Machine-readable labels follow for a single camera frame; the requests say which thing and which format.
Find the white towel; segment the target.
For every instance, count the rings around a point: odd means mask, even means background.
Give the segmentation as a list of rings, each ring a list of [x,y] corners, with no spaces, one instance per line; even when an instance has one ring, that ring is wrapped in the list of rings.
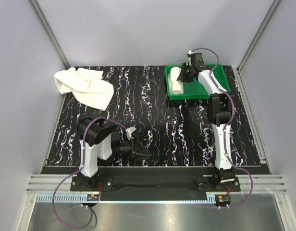
[[[178,77],[181,73],[181,68],[173,67],[169,73],[169,88],[170,94],[172,95],[182,95],[184,93],[184,85],[183,82],[178,81]]]
[[[72,93],[80,103],[105,111],[113,97],[114,87],[103,80],[103,71],[71,67],[53,76],[60,94]]]

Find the green plastic tray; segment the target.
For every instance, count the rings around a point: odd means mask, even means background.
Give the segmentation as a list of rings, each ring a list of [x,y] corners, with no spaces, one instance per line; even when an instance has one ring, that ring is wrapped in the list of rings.
[[[181,65],[167,65],[165,66],[165,79],[166,79],[166,88],[167,88],[167,95],[169,100],[198,100],[198,99],[208,99],[210,96],[208,95],[207,91],[204,89],[202,84],[200,84],[197,80],[194,80],[191,83],[184,83],[184,93],[183,94],[172,94],[171,93],[171,83],[169,80],[169,74],[172,68],[179,67]],[[215,78],[224,87],[228,92],[230,92],[229,83],[227,77],[224,72],[224,68],[221,64],[213,71]]]

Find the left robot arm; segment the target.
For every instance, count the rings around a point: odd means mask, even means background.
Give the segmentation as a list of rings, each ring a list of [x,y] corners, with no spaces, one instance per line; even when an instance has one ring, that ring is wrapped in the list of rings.
[[[107,161],[115,154],[134,160],[149,159],[151,152],[137,139],[136,128],[102,116],[85,118],[77,126],[80,135],[80,176],[93,178],[98,172],[98,159]]]

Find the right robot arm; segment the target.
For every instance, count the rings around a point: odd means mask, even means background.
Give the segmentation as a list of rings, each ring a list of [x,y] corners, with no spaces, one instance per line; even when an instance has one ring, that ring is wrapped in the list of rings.
[[[213,184],[218,186],[232,182],[235,179],[230,155],[230,129],[234,117],[233,99],[215,77],[214,69],[205,65],[201,53],[189,51],[187,56],[189,60],[183,63],[177,80],[192,82],[197,79],[209,95],[207,118],[211,123],[215,139]]]

